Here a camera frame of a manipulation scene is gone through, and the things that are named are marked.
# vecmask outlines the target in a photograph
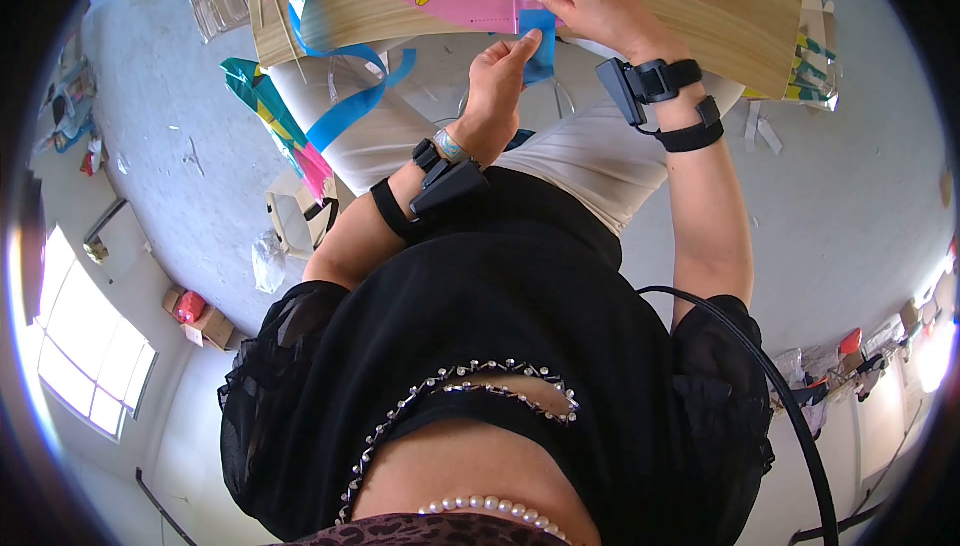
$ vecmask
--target red object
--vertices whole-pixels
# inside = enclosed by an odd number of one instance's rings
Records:
[[[854,329],[850,335],[843,338],[840,342],[840,354],[853,354],[860,349],[860,341],[863,339],[863,332],[859,327]]]
[[[204,313],[207,301],[196,291],[189,290],[176,301],[176,320],[181,323],[193,323]]]

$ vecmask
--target woman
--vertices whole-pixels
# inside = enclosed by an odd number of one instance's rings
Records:
[[[636,0],[539,1],[635,65],[690,58]],[[726,142],[665,156],[607,101],[504,155],[540,38],[477,56],[466,111],[437,138],[442,158],[459,147],[486,168],[489,192],[409,241],[384,200],[357,198],[227,376],[224,478],[279,538],[731,544],[743,528],[773,459],[762,370],[687,302],[671,335],[618,274],[619,232],[669,176],[674,285],[760,341]],[[309,126],[330,86],[326,61],[302,62],[307,85],[270,74]],[[366,85],[337,64],[338,90]],[[706,94],[655,104],[660,129],[700,122]],[[324,155],[357,192],[390,175],[409,220],[426,176],[410,152],[435,130],[388,92]]]

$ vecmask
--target lap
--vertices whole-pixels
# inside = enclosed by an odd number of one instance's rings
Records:
[[[302,58],[270,67],[269,74],[291,114],[306,131],[344,99],[378,82],[349,57]],[[330,79],[334,90],[331,90]],[[708,93],[726,114],[743,86],[704,74]],[[357,194],[393,174],[410,160],[414,146],[438,127],[396,92],[387,88],[380,103],[356,121],[324,151],[330,168]],[[664,149],[650,136],[634,131],[612,100],[606,98],[582,112],[538,132],[522,147],[496,162],[544,179],[571,193],[615,234],[623,230],[643,202],[666,179]]]

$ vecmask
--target pearl necklace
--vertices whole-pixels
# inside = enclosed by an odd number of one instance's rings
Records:
[[[420,514],[438,514],[445,510],[454,508],[486,508],[487,510],[499,510],[500,512],[509,512],[515,517],[522,518],[524,523],[529,523],[537,529],[543,529],[550,535],[555,535],[568,544],[572,544],[567,539],[567,534],[560,531],[556,523],[553,523],[545,516],[542,516],[534,508],[527,508],[523,504],[514,504],[509,500],[500,500],[497,496],[457,496],[456,498],[444,498],[439,502],[431,502],[428,506],[423,506]]]

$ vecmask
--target wrist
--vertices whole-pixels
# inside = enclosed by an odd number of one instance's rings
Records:
[[[690,48],[683,43],[650,43],[647,40],[634,40],[623,54],[635,67],[658,58],[663,59],[668,65],[691,58]]]
[[[505,135],[504,126],[503,122],[492,122],[467,113],[451,122],[446,132],[463,151],[486,168],[494,163],[513,137]]]

